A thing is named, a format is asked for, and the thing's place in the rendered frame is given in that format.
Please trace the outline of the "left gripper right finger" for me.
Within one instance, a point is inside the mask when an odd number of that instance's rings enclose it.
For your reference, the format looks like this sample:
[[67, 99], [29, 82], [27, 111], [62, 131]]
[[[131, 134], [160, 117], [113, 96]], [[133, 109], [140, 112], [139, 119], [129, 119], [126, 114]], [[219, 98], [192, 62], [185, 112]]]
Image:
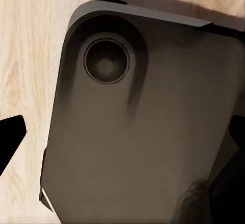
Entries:
[[240, 115], [233, 115], [230, 126], [229, 134], [240, 148], [245, 156], [245, 117]]

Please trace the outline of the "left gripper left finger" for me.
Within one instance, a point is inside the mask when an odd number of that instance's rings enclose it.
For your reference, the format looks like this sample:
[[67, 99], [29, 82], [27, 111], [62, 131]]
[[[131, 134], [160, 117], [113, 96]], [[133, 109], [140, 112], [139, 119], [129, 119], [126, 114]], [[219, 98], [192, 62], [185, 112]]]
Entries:
[[22, 115], [0, 120], [0, 176], [26, 134]]

